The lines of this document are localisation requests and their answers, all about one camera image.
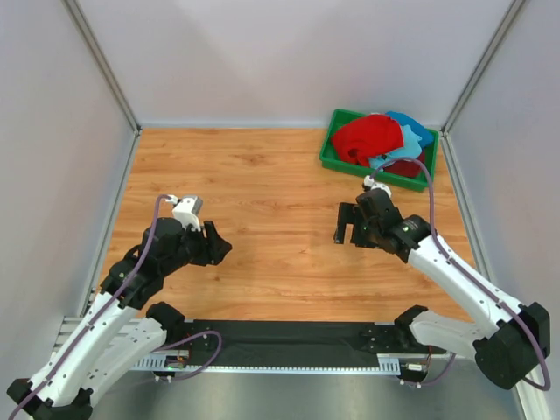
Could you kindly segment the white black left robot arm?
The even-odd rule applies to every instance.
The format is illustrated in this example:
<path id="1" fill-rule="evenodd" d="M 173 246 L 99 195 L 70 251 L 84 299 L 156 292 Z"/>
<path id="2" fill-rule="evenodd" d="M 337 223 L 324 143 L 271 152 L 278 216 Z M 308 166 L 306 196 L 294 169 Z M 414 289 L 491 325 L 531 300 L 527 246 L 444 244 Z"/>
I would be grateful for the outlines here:
<path id="1" fill-rule="evenodd" d="M 79 325 L 59 351 L 30 378 L 7 389 L 16 403 L 14 418 L 88 419 L 109 389 L 144 356 L 174 351 L 213 330 L 190 334 L 184 316 L 165 302 L 154 304 L 122 340 L 114 337 L 155 294 L 164 280 L 186 265 L 217 265 L 232 250 L 211 221 L 201 227 L 173 218 L 157 218 L 140 244 L 114 264 Z"/>

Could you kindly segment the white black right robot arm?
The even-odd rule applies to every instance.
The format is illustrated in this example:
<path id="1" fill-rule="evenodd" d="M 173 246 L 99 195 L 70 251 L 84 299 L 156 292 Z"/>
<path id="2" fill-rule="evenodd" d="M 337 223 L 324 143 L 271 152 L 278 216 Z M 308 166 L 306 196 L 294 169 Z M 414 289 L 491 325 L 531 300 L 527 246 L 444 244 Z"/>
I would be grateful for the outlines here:
<path id="1" fill-rule="evenodd" d="M 492 285 L 463 261 L 433 227 L 417 215 L 403 218 L 391 205 L 339 204 L 334 241 L 381 249 L 426 275 L 471 317 L 466 323 L 415 306 L 399 318 L 395 345 L 411 354 L 433 346 L 475 361 L 494 385 L 511 389 L 519 382 L 551 388 L 550 315 L 538 303 L 525 305 Z"/>

